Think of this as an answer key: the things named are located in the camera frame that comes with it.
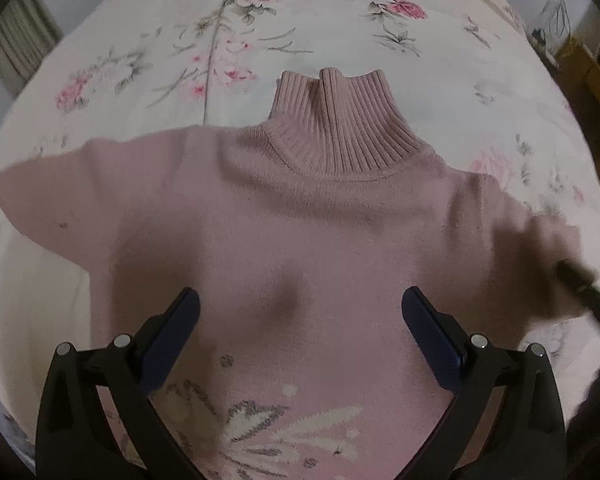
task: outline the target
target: curtain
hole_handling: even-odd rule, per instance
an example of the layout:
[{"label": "curtain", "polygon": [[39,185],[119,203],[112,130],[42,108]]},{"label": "curtain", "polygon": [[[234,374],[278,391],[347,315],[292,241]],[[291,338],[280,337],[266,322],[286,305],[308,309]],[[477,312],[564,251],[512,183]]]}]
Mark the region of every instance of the curtain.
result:
[{"label": "curtain", "polygon": [[62,33],[41,0],[11,0],[0,15],[0,76],[17,96]]}]

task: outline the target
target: bed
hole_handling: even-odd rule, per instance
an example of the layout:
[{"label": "bed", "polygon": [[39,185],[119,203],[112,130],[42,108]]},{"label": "bed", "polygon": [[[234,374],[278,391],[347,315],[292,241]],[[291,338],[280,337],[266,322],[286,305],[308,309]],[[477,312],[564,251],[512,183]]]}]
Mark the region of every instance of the bed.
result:
[{"label": "bed", "polygon": [[[600,286],[600,184],[568,102],[506,0],[106,0],[47,57],[0,130],[0,170],[93,137],[263,121],[284,70],[382,69],[415,133],[580,228]],[[59,342],[90,346],[89,277],[0,210],[0,401],[32,443]],[[600,366],[588,316],[528,327],[569,420]]]}]

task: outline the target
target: sweater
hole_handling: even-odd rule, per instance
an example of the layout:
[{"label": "sweater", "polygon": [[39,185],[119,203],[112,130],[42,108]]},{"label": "sweater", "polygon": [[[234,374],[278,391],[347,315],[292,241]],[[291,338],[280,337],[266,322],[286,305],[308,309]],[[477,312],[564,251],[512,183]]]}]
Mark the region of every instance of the sweater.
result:
[{"label": "sweater", "polygon": [[0,206],[89,272],[95,346],[199,292],[152,402],[209,478],[394,478],[450,400],[402,320],[411,285],[503,348],[578,313],[549,272],[577,230],[448,167],[382,72],[285,72],[257,126],[24,162],[0,172]]}]

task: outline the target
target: silver screw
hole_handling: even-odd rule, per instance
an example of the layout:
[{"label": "silver screw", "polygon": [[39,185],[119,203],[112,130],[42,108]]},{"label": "silver screw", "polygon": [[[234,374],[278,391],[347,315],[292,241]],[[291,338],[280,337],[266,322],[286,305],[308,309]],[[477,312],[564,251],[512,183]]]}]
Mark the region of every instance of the silver screw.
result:
[{"label": "silver screw", "polygon": [[531,346],[531,351],[538,357],[542,357],[546,353],[544,346],[542,346],[540,343],[531,343],[529,346]]},{"label": "silver screw", "polygon": [[71,343],[60,343],[56,347],[56,353],[58,355],[67,355],[69,350],[71,350]]},{"label": "silver screw", "polygon": [[129,334],[117,335],[113,340],[113,345],[118,348],[124,348],[125,346],[128,346],[129,343],[131,343],[131,336]]},{"label": "silver screw", "polygon": [[487,348],[489,344],[489,340],[485,338],[482,334],[473,334],[471,336],[471,344],[476,348]]}]

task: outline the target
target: sweater sleeve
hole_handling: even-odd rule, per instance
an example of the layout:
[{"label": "sweater sleeve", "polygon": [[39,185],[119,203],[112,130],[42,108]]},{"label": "sweater sleeve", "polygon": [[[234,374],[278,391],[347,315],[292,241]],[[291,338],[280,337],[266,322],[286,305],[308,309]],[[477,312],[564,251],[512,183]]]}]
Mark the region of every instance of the sweater sleeve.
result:
[{"label": "sweater sleeve", "polygon": [[534,214],[530,209],[500,189],[488,175],[480,176],[480,202],[483,232],[496,254],[522,255],[516,276],[534,283],[544,291],[548,304],[538,317],[574,317],[583,308],[558,281],[554,266],[561,260],[578,262],[580,232],[559,218]]},{"label": "sweater sleeve", "polygon": [[23,235],[89,270],[146,218],[180,166],[185,139],[184,130],[95,139],[17,164],[0,172],[0,207]]}]

